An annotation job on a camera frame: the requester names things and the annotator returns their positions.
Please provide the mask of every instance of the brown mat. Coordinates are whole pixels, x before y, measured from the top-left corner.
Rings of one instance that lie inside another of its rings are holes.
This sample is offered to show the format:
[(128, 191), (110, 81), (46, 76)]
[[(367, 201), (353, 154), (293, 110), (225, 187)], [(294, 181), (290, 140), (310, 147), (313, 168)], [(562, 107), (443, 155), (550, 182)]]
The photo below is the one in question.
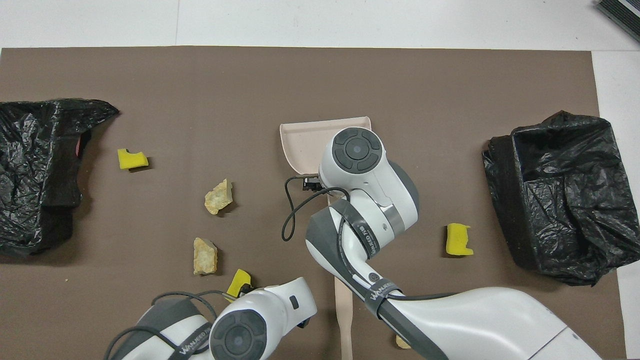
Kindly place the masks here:
[[(304, 276), (316, 298), (318, 314), (284, 338), (273, 359), (338, 359), (333, 278), (303, 241), (308, 217), (326, 202), (303, 209), (294, 239), (280, 240), (288, 212), (282, 183), (293, 171), (278, 125), (364, 115), (389, 158), (415, 181), (421, 204), (419, 222), (371, 261), (375, 269), (409, 295), (524, 290), (601, 356), (625, 356), (616, 274), (594, 288), (571, 288), (517, 268), (481, 161), (486, 140), (516, 126), (558, 110), (598, 115), (589, 53), (3, 49), (0, 101), (60, 97), (102, 99), (122, 114), (101, 126), (87, 148), (74, 237), (28, 261), (0, 259), (4, 359), (101, 358), (155, 295), (224, 290), (237, 268), (262, 286)], [(153, 168), (119, 170), (119, 147), (144, 151)], [(234, 182), (236, 202), (212, 216), (204, 195), (225, 177)], [(308, 195), (296, 190), (294, 200)], [(443, 226), (450, 222), (472, 227), (475, 255), (444, 256)], [(220, 248), (218, 275), (192, 274), (196, 236)], [(420, 359), (396, 349), (392, 331), (361, 303), (355, 307), (355, 359)]]

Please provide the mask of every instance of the black plastic bag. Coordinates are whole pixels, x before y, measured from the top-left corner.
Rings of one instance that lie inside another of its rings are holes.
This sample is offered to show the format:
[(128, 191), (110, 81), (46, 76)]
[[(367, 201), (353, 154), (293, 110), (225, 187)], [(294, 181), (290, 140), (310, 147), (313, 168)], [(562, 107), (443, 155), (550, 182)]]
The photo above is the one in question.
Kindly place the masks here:
[(640, 230), (608, 121), (561, 111), (492, 138), (484, 170), (515, 263), (594, 285), (640, 259)]
[(25, 257), (71, 237), (81, 145), (117, 113), (100, 100), (0, 102), (0, 254)]

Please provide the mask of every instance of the rock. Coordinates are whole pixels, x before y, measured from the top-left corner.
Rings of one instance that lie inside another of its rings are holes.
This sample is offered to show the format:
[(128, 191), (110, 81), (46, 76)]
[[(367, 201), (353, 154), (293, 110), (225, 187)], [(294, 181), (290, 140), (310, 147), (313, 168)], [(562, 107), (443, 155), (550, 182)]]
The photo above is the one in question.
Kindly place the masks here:
[(402, 338), (398, 335), (396, 335), (396, 345), (399, 348), (411, 348), (411, 346), (409, 346), (409, 344), (407, 344), (404, 340), (402, 340)]
[(193, 275), (213, 274), (218, 269), (218, 248), (209, 240), (193, 240)]
[(225, 206), (231, 204), (233, 198), (231, 197), (231, 189), (233, 185), (227, 179), (216, 185), (213, 190), (209, 191), (204, 196), (204, 206), (213, 215), (218, 214), (218, 211)]

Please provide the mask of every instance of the sponge piece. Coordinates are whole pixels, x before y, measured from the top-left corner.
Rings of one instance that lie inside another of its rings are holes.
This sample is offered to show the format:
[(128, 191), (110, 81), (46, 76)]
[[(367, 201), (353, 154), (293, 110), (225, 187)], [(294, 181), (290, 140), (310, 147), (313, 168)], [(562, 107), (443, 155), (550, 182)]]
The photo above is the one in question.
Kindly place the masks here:
[(231, 285), (229, 285), (229, 289), (227, 293), (229, 295), (233, 295), (235, 297), (240, 296), (240, 291), (244, 285), (249, 285), (251, 287), (251, 275), (248, 272), (238, 269), (234, 276), (234, 279), (231, 280)]
[(149, 160), (142, 152), (131, 154), (127, 149), (118, 149), (118, 161), (122, 170), (149, 166)]
[(473, 255), (474, 251), (467, 248), (469, 242), (469, 236), (467, 229), (470, 226), (463, 224), (449, 224), (447, 225), (447, 254), (450, 255)]

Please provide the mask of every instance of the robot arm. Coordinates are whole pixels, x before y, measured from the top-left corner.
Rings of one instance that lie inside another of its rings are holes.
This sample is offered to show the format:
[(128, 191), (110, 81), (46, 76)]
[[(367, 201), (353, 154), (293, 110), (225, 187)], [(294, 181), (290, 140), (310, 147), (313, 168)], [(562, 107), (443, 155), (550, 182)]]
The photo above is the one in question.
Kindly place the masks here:
[[(189, 296), (202, 300), (198, 295)], [(111, 347), (120, 336), (112, 341), (104, 358), (263, 360), (283, 336), (296, 325), (304, 327), (316, 312), (316, 303), (302, 277), (249, 292), (227, 306), (213, 324), (190, 298), (161, 298), (138, 320), (136, 327), (121, 332), (131, 334), (110, 356)]]
[(483, 288), (446, 297), (405, 297), (366, 261), (417, 221), (418, 195), (406, 173), (387, 160), (373, 132), (336, 134), (319, 169), (341, 199), (312, 216), (307, 247), (367, 308), (427, 359), (600, 357), (558, 317), (527, 294)]

